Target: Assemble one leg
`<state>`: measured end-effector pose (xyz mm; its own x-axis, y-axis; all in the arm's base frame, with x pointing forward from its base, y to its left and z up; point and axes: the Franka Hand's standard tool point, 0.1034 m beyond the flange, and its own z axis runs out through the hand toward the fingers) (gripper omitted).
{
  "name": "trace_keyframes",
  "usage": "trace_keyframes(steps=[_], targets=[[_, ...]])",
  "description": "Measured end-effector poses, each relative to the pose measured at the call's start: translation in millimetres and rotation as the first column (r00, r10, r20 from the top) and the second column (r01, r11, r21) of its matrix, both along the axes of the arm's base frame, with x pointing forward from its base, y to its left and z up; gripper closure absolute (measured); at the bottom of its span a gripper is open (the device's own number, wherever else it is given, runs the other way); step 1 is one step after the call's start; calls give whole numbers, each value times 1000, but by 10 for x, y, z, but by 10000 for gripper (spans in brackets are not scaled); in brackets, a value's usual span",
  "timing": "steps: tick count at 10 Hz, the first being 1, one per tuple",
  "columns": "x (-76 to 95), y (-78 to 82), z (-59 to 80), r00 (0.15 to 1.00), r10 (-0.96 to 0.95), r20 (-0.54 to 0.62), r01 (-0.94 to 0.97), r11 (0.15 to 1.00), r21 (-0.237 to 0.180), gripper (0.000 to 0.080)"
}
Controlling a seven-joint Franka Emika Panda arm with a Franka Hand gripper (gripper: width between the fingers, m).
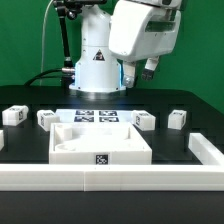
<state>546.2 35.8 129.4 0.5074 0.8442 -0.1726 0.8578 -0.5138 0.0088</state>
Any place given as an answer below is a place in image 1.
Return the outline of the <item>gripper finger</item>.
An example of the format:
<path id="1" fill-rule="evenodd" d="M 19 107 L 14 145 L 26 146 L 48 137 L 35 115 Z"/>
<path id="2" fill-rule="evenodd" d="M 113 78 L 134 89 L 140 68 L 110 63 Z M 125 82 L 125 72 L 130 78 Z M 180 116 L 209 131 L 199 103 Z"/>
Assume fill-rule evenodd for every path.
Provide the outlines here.
<path id="1" fill-rule="evenodd" d="M 135 83 L 135 70 L 136 63 L 135 62 L 124 62 L 123 63 L 123 85 L 127 88 L 132 88 Z"/>
<path id="2" fill-rule="evenodd" d="M 145 64 L 145 67 L 142 71 L 142 79 L 144 81 L 150 81 L 153 79 L 155 70 L 159 63 L 158 57 L 148 58 Z"/>

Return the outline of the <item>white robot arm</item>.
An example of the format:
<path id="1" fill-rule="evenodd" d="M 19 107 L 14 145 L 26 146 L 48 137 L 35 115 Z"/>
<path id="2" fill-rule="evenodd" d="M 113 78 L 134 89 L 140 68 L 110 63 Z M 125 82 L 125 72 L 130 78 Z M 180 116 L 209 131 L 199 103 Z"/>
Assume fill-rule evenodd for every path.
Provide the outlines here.
<path id="1" fill-rule="evenodd" d="M 70 93 L 107 99 L 135 84 L 136 63 L 144 60 L 149 80 L 159 58 L 173 51 L 183 0 L 118 0 L 112 14 L 87 3 L 82 8 L 81 57 Z"/>

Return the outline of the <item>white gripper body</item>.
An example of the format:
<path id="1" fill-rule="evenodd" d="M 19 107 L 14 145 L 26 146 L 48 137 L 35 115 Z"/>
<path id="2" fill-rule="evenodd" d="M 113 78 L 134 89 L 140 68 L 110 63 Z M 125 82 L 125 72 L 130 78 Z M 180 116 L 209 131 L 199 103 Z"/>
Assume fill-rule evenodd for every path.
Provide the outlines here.
<path id="1" fill-rule="evenodd" d="M 109 35 L 117 59 L 133 62 L 173 51 L 179 31 L 181 0 L 119 0 Z"/>

